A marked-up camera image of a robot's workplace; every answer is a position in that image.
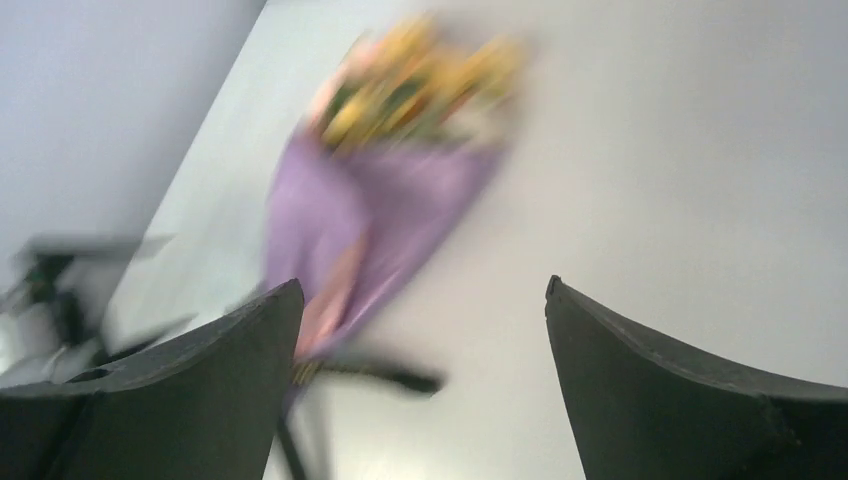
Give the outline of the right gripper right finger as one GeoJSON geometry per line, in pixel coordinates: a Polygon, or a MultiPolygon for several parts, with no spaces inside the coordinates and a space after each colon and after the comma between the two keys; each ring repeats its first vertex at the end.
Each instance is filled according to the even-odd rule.
{"type": "Polygon", "coordinates": [[[553,276],[546,324],[589,479],[843,479],[847,391],[711,354],[553,276]]]}

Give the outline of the yellow rose stem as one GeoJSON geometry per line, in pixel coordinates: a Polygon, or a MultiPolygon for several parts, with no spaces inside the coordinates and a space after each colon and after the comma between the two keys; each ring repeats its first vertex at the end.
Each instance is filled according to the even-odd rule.
{"type": "Polygon", "coordinates": [[[478,48],[431,16],[359,38],[316,93],[305,120],[331,151],[376,144],[493,144],[506,135],[524,66],[522,46],[478,48]]]}

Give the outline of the pink purple wrapping paper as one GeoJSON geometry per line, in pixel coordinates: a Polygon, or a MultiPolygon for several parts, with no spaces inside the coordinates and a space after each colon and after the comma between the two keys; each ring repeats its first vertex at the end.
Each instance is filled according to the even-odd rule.
{"type": "Polygon", "coordinates": [[[504,155],[493,145],[404,143],[338,158],[295,132],[269,190],[264,283],[301,285],[297,356],[338,348],[402,290],[504,155]]]}

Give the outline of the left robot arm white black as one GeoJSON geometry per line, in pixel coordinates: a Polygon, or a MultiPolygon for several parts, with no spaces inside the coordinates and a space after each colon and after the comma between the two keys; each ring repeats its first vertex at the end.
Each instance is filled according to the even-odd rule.
{"type": "Polygon", "coordinates": [[[169,239],[41,234],[21,248],[20,279],[1,293],[1,387],[62,384],[89,371],[178,336],[196,317],[189,314],[111,351],[106,315],[87,311],[82,290],[62,277],[77,261],[110,262],[137,253],[154,255],[169,239]]]}

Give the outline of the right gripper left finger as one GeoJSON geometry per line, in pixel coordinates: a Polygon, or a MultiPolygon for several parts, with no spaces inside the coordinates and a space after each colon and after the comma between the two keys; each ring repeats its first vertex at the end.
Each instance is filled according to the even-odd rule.
{"type": "Polygon", "coordinates": [[[2,477],[261,478],[303,309],[290,280],[69,381],[3,389],[2,477]]]}

